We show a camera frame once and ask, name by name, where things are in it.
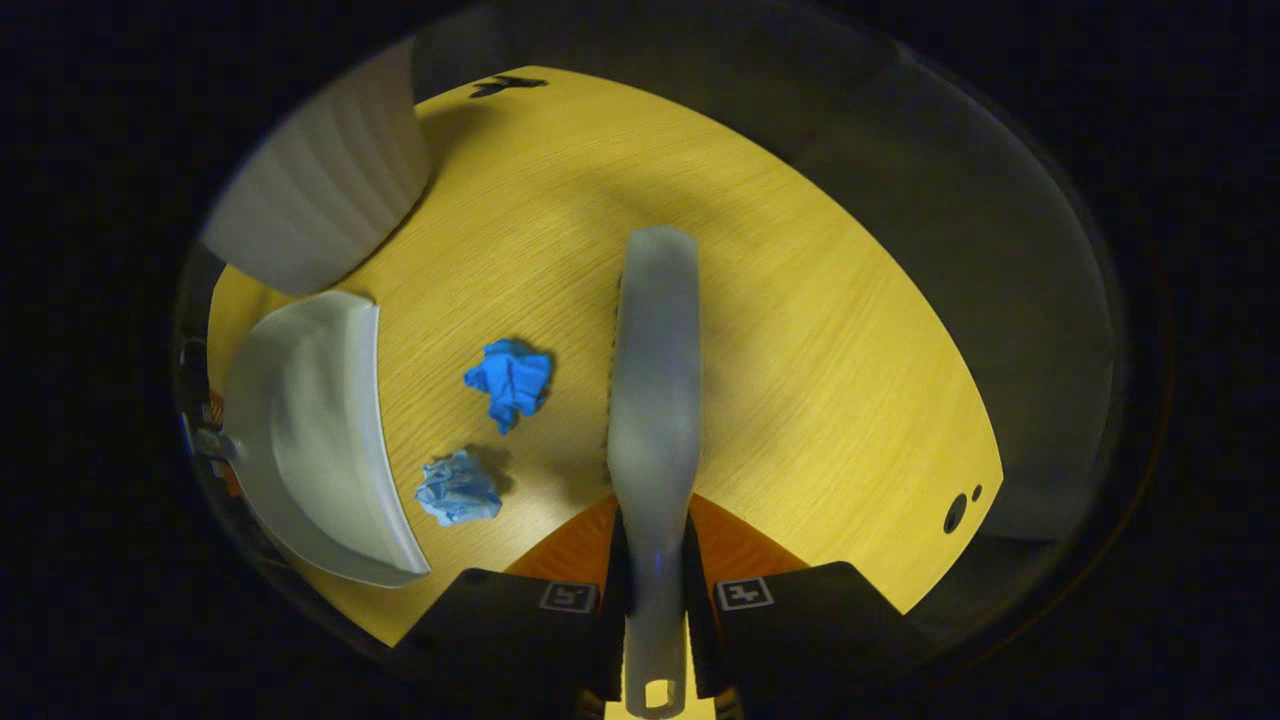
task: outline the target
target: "white dustpan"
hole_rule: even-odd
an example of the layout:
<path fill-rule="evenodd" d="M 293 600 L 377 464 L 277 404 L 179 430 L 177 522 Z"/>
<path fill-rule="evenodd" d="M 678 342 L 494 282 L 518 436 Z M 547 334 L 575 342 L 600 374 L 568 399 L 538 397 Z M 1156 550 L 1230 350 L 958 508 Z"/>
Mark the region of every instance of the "white dustpan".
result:
<path fill-rule="evenodd" d="M 312 565 L 381 587 L 430 571 L 378 404 L 378 306 L 329 291 L 264 318 L 227 374 L 223 445 L 244 497 Z"/>

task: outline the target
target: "crumpled paper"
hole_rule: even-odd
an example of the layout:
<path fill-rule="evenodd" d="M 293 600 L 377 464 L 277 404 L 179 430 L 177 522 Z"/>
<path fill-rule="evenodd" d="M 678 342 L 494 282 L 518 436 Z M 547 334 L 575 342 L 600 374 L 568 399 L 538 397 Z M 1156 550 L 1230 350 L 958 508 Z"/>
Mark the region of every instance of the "crumpled paper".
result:
<path fill-rule="evenodd" d="M 494 518 L 502 510 L 493 477 L 465 450 L 422 465 L 415 497 L 445 528 Z"/>
<path fill-rule="evenodd" d="M 484 360 L 467 370 L 467 387 L 489 393 L 489 416 L 498 432 L 507 434 L 516 413 L 532 415 L 543 405 L 543 391 L 552 377 L 550 355 L 539 355 L 515 340 L 499 340 L 484 348 Z"/>

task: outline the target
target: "brush handle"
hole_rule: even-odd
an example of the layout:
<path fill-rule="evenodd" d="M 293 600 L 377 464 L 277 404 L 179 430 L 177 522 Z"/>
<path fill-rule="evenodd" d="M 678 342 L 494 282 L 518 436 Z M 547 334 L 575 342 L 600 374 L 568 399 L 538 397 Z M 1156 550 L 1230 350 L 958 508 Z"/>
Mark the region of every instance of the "brush handle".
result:
<path fill-rule="evenodd" d="M 701 447 L 698 245 L 668 227 L 627 237 L 609 391 L 608 464 L 631 552 L 627 711 L 685 706 L 681 543 Z M 666 682 L 660 702 L 646 685 Z"/>

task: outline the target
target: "wooden table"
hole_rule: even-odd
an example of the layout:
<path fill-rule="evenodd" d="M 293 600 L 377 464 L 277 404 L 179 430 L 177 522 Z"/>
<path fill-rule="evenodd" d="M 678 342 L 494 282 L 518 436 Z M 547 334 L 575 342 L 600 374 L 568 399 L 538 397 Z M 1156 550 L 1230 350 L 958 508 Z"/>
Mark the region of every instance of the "wooden table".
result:
<path fill-rule="evenodd" d="M 394 644 L 470 566 L 502 570 L 609 493 L 605 406 L 627 232 L 699 241 L 704 442 L 694 491 L 810 564 L 852 562 L 901 611 L 973 537 L 1001 484 L 978 389 L 942 323 L 842 208 L 731 129 L 660 97 L 549 68 L 548 81 L 417 106 L 434 177 L 419 209 L 335 287 L 383 307 L 387 452 L 431 574 L 402 589 L 291 557 L 333 605 Z M 228 268 L 214 292 L 209 375 L 294 299 Z M 554 354 L 550 396 L 506 437 L 462 384 L 481 347 Z M 512 479 L 494 520 L 442 528 L 421 466 L 475 445 Z M 982 486 L 959 528 L 960 493 Z"/>

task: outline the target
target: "blue crumpled paper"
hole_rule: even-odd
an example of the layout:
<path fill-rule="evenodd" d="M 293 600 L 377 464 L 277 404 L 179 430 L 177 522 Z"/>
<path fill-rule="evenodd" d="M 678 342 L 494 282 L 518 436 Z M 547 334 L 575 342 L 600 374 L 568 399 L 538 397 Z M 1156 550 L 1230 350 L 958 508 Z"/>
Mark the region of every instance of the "blue crumpled paper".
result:
<path fill-rule="evenodd" d="M 442 527 L 494 518 L 502 510 L 493 478 L 467 451 L 422 465 L 417 501 Z"/>
<path fill-rule="evenodd" d="M 467 370 L 467 387 L 489 393 L 489 416 L 498 432 L 516 424 L 516 411 L 532 415 L 543 405 L 543 389 L 552 377 L 550 355 L 539 355 L 515 340 L 499 340 L 484 348 L 484 360 Z"/>

